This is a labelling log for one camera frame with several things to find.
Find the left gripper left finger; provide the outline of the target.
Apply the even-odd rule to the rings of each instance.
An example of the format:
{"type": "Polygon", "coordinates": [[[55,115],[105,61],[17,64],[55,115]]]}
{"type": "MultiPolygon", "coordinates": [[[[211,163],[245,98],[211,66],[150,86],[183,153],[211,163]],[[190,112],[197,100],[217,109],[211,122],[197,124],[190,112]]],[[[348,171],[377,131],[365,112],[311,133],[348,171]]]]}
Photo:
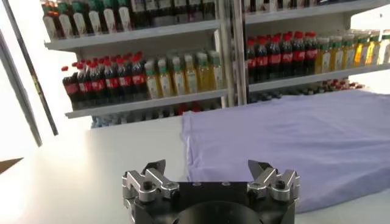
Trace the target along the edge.
{"type": "Polygon", "coordinates": [[[125,171],[122,175],[122,197],[131,201],[138,199],[141,203],[151,203],[157,196],[173,200],[180,195],[180,184],[164,176],[166,160],[147,163],[138,172],[125,171]]]}

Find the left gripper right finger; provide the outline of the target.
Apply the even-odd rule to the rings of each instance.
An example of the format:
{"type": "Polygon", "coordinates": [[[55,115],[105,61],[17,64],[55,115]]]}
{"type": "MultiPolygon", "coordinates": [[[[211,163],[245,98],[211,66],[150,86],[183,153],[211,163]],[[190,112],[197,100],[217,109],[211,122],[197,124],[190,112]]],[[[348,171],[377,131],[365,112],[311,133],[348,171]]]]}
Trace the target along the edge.
{"type": "Polygon", "coordinates": [[[269,163],[248,160],[247,164],[253,176],[253,181],[247,183],[248,196],[256,200],[271,197],[279,202],[299,199],[300,175],[295,170],[280,173],[269,163]]]}

